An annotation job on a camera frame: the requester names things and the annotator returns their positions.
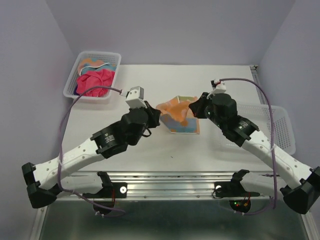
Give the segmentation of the pink towel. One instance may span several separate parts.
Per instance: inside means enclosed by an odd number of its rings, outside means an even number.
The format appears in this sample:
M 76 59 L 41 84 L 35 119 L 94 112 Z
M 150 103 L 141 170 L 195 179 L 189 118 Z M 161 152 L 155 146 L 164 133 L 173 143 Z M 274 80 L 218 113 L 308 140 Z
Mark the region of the pink towel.
M 110 87 L 114 81 L 115 72 L 108 69 L 100 71 L 87 71 L 85 74 L 79 76 L 76 80 L 77 93 L 82 94 L 86 90 L 96 87 L 104 86 Z M 106 88 L 95 88 L 84 94 L 86 97 L 103 97 L 109 92 Z

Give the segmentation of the orange polka dot towel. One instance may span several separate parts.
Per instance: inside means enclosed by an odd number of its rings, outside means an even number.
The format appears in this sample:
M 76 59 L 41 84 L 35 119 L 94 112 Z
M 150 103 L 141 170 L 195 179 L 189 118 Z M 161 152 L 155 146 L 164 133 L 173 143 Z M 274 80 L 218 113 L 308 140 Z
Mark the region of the orange polka dot towel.
M 199 119 L 194 117 L 189 105 L 198 100 L 196 96 L 177 95 L 156 106 L 160 120 L 173 134 L 200 134 Z

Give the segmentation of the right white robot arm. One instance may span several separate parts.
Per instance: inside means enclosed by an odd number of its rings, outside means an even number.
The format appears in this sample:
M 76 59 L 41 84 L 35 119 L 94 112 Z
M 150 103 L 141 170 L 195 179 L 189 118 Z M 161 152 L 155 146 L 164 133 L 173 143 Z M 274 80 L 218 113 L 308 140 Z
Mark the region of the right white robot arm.
M 208 119 L 223 136 L 272 168 L 271 176 L 241 169 L 230 181 L 220 181 L 215 188 L 219 198 L 242 197 L 256 193 L 282 200 L 291 210 L 304 215 L 320 197 L 320 169 L 298 161 L 267 137 L 249 119 L 238 114 L 237 103 L 226 93 L 210 94 L 189 105 L 193 116 Z

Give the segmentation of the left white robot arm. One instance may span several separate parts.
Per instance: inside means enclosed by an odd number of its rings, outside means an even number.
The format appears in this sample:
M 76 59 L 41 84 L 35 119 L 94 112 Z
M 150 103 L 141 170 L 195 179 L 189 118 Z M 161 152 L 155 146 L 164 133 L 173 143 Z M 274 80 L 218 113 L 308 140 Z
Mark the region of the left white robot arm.
M 113 183 L 105 171 L 72 176 L 78 170 L 125 152 L 160 125 L 161 111 L 149 105 L 131 108 L 119 121 L 99 130 L 74 149 L 40 164 L 25 163 L 21 169 L 31 206 L 46 207 L 65 195 L 89 199 L 125 198 L 122 183 Z

